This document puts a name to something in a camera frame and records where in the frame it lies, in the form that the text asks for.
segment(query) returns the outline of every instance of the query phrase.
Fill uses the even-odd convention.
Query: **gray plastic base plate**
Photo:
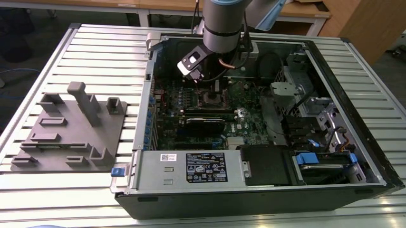
[[[57,110],[60,113],[41,112],[37,122],[32,128],[25,143],[32,143],[32,139],[39,143],[49,143],[43,146],[40,150],[32,152],[20,151],[15,160],[23,160],[27,157],[32,157],[37,162],[28,162],[27,164],[12,165],[12,171],[109,171],[115,162],[115,153],[117,150],[120,132],[124,122],[124,113],[127,110],[127,103],[121,102],[123,114],[108,114],[105,107],[107,102],[99,102],[100,109],[97,116],[100,118],[100,126],[92,127],[89,122],[81,113],[76,101],[64,101],[64,104],[57,104]],[[64,117],[64,123],[60,125],[47,125],[49,119],[55,117]],[[49,140],[39,140],[35,134],[48,137],[56,135],[55,142]],[[105,159],[91,159],[89,151],[84,149],[64,148],[64,145],[72,143],[88,143],[97,150],[97,154],[101,155],[107,148],[108,154]]]

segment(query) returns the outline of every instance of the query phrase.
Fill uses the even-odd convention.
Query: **power supply label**
[[[227,182],[224,153],[187,153],[185,180],[188,183]]]

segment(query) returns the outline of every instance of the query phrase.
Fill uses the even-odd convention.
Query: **table leg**
[[[151,26],[151,15],[147,9],[139,9],[139,22],[141,27]]]
[[[311,24],[310,29],[307,31],[307,36],[316,37],[318,33],[320,32],[323,25],[324,25],[326,19],[318,18],[315,22]]]

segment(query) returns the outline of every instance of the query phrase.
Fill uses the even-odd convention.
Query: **slotted aluminum surface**
[[[116,165],[129,162],[137,120],[147,58],[144,41],[152,31],[188,34],[188,30],[81,25],[71,29],[55,51],[40,79],[37,90],[24,100],[0,143],[0,227],[57,225],[63,227],[392,227],[406,224],[406,190],[379,199],[360,200],[328,212],[308,212],[219,218],[133,220],[121,209],[109,191],[109,173],[15,174],[12,157],[20,141],[29,134],[41,107],[41,93],[65,93],[71,81],[87,83],[85,91],[97,100],[113,95],[127,101],[127,117],[120,136]],[[312,40],[335,73],[342,87],[378,140],[386,156],[406,179],[404,109],[394,100],[351,45],[338,38],[252,34],[252,37]],[[119,178],[116,185],[125,186]]]

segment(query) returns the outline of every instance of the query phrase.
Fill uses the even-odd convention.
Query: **white sticker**
[[[176,154],[175,153],[161,153],[160,154],[160,161],[161,162],[175,162],[176,161]]]
[[[133,4],[117,4],[119,6],[135,7]]]

